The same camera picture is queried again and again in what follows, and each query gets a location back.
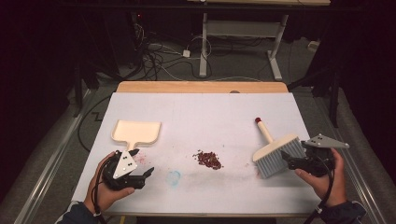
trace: brush handle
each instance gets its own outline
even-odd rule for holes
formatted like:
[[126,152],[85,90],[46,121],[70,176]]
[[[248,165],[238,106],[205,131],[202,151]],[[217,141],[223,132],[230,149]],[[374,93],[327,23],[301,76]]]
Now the brush handle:
[[268,129],[265,127],[262,120],[260,118],[256,118],[256,123],[257,126],[259,126],[260,131],[262,131],[262,135],[264,135],[264,138],[268,141],[268,143],[274,142],[274,139],[272,138],[271,134],[268,132]]

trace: dustpan handle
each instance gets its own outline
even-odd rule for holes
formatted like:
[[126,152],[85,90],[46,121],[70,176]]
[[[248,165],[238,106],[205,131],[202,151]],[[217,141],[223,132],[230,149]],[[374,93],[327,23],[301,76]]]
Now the dustpan handle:
[[127,145],[127,150],[128,151],[135,149],[136,143],[127,143],[127,144],[128,144]]
[[260,118],[256,118],[257,126],[259,126],[260,131],[262,131],[262,135],[264,135],[265,140],[268,143],[274,142],[274,139],[271,137],[271,134],[268,132],[268,129],[265,127],[264,123]]

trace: red debris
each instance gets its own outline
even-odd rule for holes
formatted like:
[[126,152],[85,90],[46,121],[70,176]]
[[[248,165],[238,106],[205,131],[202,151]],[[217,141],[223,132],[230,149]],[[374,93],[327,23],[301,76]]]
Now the red debris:
[[216,153],[214,152],[204,153],[201,150],[198,151],[199,151],[198,154],[193,155],[193,157],[198,157],[198,164],[205,165],[206,167],[212,168],[214,170],[218,170],[222,167]]

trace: brush bristles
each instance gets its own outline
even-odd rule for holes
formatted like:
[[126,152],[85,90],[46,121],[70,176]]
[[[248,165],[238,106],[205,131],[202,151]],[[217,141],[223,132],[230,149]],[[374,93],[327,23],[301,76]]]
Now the brush bristles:
[[282,159],[280,150],[287,152],[292,157],[304,157],[304,149],[301,146],[299,139],[295,138],[294,140],[289,141],[282,147],[278,147],[259,160],[256,160],[263,178],[268,178],[269,176],[274,175],[275,173],[288,167],[288,164]]

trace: white tabletop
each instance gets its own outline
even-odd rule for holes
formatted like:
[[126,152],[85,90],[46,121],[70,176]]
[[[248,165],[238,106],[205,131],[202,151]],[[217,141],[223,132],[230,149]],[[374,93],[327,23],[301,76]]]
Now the white tabletop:
[[[319,203],[293,171],[262,179],[252,161],[266,144],[254,119],[274,139],[309,139],[291,93],[113,93],[73,200],[85,198],[98,162],[126,145],[111,139],[118,119],[159,121],[157,142],[138,146],[132,175],[155,170],[146,186],[113,204],[107,214],[136,216],[279,217],[312,212]],[[193,155],[215,152],[222,168],[199,165]]]

